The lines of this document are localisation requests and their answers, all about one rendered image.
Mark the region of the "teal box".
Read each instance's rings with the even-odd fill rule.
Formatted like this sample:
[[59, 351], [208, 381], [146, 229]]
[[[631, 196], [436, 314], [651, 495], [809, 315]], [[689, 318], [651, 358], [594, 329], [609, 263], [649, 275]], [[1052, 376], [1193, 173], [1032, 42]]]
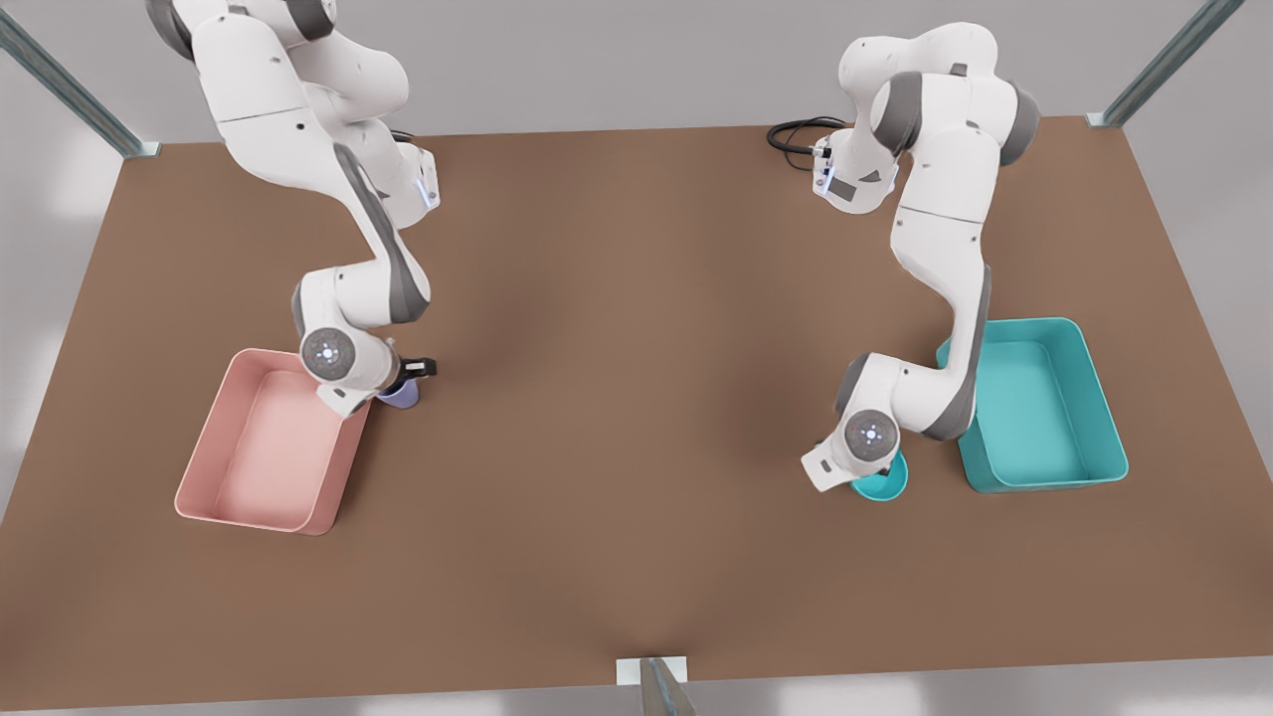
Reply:
[[1094, 359], [1067, 317], [990, 320], [975, 413], [959, 438], [967, 484], [981, 494], [1116, 483], [1129, 471]]

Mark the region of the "teal bowl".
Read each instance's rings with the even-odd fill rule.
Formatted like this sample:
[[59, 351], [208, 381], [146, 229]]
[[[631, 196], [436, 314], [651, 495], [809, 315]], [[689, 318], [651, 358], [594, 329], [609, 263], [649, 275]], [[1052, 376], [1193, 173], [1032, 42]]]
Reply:
[[897, 451], [889, 468], [868, 476], [861, 476], [861, 479], [850, 482], [849, 485], [855, 494], [862, 496], [864, 499], [886, 502], [886, 499], [896, 499], [901, 496], [908, 483], [908, 462], [904, 454]]

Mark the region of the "silver frame post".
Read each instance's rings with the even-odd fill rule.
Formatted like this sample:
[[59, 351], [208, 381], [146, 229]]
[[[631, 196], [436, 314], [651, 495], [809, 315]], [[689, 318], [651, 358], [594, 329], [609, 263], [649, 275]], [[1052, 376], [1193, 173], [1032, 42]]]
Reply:
[[698, 716], [687, 698], [687, 657], [619, 657], [617, 685], [639, 688], [642, 716]]
[[0, 50], [13, 59], [18, 68], [33, 76], [60, 104], [76, 115], [81, 124], [109, 145], [123, 159], [157, 157], [159, 141], [144, 141], [121, 118], [115, 117], [87, 87], [78, 82], [67, 68], [53, 59], [45, 46], [32, 37], [8, 11], [0, 8]]
[[1206, 45], [1246, 0], [1206, 0], [1203, 5], [1172, 34], [1141, 73], [1110, 101], [1105, 110], [1085, 113], [1088, 127], [1124, 127], [1129, 118], [1143, 107], [1178, 73], [1200, 46]]

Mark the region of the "pink box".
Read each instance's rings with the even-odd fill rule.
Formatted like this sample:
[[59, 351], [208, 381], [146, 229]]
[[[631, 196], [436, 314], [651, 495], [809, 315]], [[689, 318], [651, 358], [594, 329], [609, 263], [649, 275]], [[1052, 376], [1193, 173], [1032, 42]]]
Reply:
[[229, 362], [174, 494], [186, 517], [318, 536], [332, 529], [369, 406], [342, 419], [294, 353]]

